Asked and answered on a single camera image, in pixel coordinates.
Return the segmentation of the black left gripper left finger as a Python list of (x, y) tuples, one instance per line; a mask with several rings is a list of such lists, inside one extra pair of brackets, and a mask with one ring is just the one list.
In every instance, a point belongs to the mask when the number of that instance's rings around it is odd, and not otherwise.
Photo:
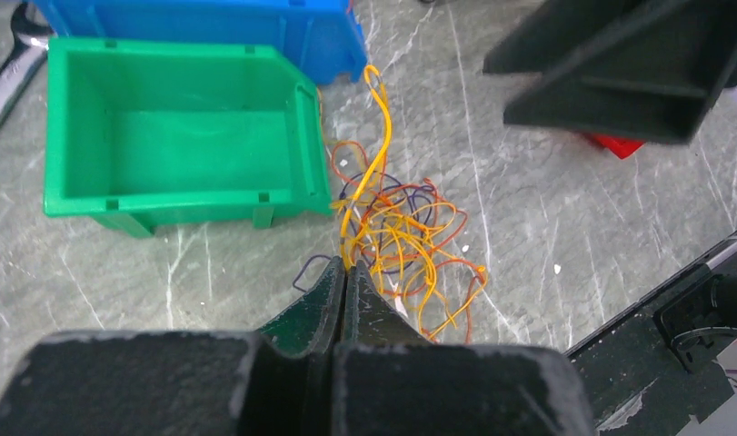
[(259, 329), (63, 331), (18, 363), (0, 435), (325, 435), (346, 272)]

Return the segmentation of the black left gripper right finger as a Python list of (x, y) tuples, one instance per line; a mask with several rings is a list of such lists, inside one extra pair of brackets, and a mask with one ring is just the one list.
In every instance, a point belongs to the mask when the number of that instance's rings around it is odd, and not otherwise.
[(336, 435), (592, 435), (581, 377), (547, 348), (441, 345), (380, 297), (363, 263), (348, 274), (334, 347)]

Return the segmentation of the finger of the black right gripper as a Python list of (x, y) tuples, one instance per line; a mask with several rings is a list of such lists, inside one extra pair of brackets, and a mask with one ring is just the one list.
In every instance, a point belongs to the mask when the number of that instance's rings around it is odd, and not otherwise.
[(640, 2), (537, 73), (504, 122), (689, 143), (737, 84), (737, 1)]
[(546, 1), (487, 53), (483, 71), (541, 73), (640, 4), (629, 0)]

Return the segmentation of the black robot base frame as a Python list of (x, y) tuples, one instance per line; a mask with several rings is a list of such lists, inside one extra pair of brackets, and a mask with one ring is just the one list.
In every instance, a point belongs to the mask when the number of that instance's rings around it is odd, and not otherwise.
[(737, 393), (737, 230), (570, 348), (597, 435), (676, 435)]

